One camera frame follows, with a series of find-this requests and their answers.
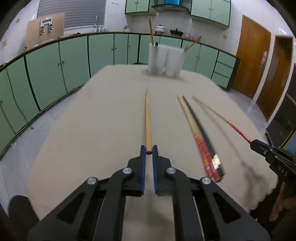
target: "floor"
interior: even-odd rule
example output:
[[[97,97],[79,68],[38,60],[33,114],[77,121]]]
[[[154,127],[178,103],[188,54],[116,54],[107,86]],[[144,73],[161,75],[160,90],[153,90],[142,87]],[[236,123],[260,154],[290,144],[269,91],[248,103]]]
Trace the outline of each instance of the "floor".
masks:
[[[50,129],[75,95],[76,93],[67,97],[37,119],[31,125],[33,129],[28,128],[3,157],[0,165],[0,203],[6,213],[10,198],[27,195],[25,184],[35,158]],[[250,98],[235,90],[231,90],[227,95],[248,115],[258,131],[262,132],[267,122],[259,107]]]

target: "cup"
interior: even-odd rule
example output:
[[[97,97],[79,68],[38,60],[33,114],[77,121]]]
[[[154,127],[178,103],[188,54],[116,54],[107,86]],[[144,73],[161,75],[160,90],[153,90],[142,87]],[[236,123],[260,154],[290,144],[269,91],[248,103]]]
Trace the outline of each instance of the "cup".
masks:
[[[179,77],[185,59],[183,49],[168,47],[167,59],[165,62],[165,74],[170,77]]]
[[[149,44],[148,72],[151,74],[162,74],[165,67],[165,59],[168,48],[164,44]]]

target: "silver screw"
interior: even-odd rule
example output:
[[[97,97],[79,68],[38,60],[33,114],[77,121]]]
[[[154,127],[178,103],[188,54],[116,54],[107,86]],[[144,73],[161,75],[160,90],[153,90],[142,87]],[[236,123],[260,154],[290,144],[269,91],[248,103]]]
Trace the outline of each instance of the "silver screw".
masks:
[[[132,171],[133,170],[131,168],[129,168],[129,167],[125,167],[125,168],[122,169],[122,172],[124,174],[131,174]]]
[[[204,177],[204,178],[202,179],[202,183],[208,185],[208,184],[211,183],[211,179],[209,179],[208,177]]]
[[[89,185],[93,185],[96,183],[96,178],[95,177],[90,177],[89,179],[87,179],[87,183]]]
[[[167,173],[168,173],[168,174],[175,174],[175,173],[176,173],[176,169],[173,168],[173,167],[169,167],[169,168],[167,169]]]

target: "table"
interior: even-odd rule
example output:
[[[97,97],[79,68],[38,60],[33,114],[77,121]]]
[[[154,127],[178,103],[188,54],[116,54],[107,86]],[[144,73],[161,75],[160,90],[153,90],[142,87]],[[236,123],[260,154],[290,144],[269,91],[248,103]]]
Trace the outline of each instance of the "table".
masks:
[[[125,167],[145,144],[145,92],[149,91],[152,144],[188,177],[206,176],[199,151],[177,100],[185,95],[203,124],[226,175],[218,184],[246,211],[276,186],[265,159],[192,95],[210,105],[250,139],[261,134],[243,111],[208,78],[181,71],[178,79],[148,74],[146,65],[107,66],[77,93],[35,160],[28,196],[40,219],[88,177],[99,180]],[[123,240],[174,240],[171,197],[154,194],[152,157],[147,156],[145,194],[127,197]]]

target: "window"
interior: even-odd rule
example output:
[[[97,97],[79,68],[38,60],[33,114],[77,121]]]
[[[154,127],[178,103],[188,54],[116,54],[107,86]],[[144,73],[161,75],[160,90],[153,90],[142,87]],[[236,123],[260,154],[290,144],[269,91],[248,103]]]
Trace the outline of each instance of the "window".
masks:
[[[106,0],[40,0],[38,17],[64,12],[64,28],[93,26],[96,16],[104,25]]]

